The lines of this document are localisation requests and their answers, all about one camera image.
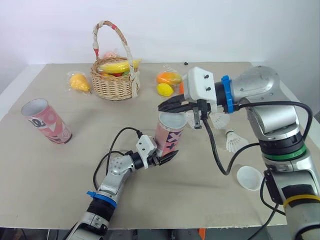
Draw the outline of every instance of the beige table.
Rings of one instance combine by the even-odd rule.
[[[236,77],[251,67],[247,62],[195,63],[171,66],[185,73],[199,66],[214,72],[215,81],[228,74]],[[158,120],[155,75],[162,64],[142,64],[138,97],[108,101],[96,95],[65,91],[67,72],[89,73],[90,64],[48,64],[0,121],[0,226],[69,229],[87,209],[94,190],[92,176],[100,158],[123,127],[132,126],[151,136]],[[20,114],[34,98],[45,98],[70,126],[73,138],[65,145],[46,140]],[[228,127],[251,143],[256,142],[245,110],[231,115]],[[232,154],[225,150],[223,130],[214,130],[217,148],[226,167]],[[134,150],[134,132],[125,132],[114,149]],[[306,141],[313,158],[319,150]],[[265,169],[258,147],[243,152],[230,176],[224,176],[213,159],[204,129],[187,126],[178,155],[169,163],[134,173],[126,182],[110,223],[112,229],[226,228],[259,226],[271,210],[257,191],[243,189],[236,180],[239,167]],[[104,169],[98,174],[99,183]],[[271,225],[286,224],[276,214]]]

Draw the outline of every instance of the wicker basket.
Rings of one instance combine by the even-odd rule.
[[[111,27],[119,35],[123,47],[126,51],[127,57],[107,57],[104,59],[99,58],[99,45],[98,45],[98,30],[103,25]],[[110,21],[101,21],[93,29],[93,50],[95,52],[96,61],[91,68],[92,84],[94,91],[98,96],[108,100],[123,100],[129,98],[135,98],[137,96],[138,89],[140,88],[139,71],[135,70],[133,65],[133,57],[128,47],[127,40],[120,31],[120,29]],[[124,76],[112,76],[101,75],[98,72],[98,67],[105,63],[115,63],[128,61],[129,74]]]

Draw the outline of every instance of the white shuttlecock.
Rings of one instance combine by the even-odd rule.
[[[226,143],[225,148],[230,153],[236,153],[239,149],[249,144],[249,141],[242,136],[239,136],[232,129],[227,129],[225,131]]]
[[[227,126],[227,124],[230,122],[230,116],[229,114],[226,114],[226,113],[211,112],[209,114],[209,117],[215,129],[224,129]]]

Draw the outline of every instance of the yellow ring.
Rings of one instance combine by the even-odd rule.
[[[283,203],[283,207],[285,208],[292,201],[299,200],[299,199],[315,199],[320,202],[320,196],[315,196],[311,194],[301,194],[301,195],[291,196],[287,198]]]

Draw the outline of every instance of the basket handle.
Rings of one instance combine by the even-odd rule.
[[[96,60],[99,59],[99,44],[98,44],[98,30],[103,26],[109,26],[111,27],[113,30],[115,30],[115,32],[118,34],[118,36],[121,39],[122,45],[126,51],[126,57],[128,59],[128,63],[129,63],[129,72],[130,72],[130,80],[132,81],[135,78],[135,71],[134,71],[134,63],[133,63],[133,57],[131,55],[131,51],[130,48],[128,46],[127,40],[125,38],[125,36],[122,34],[122,32],[120,31],[120,29],[114,25],[112,22],[110,21],[100,21],[97,25],[94,26],[93,28],[93,50],[95,52],[95,57]]]

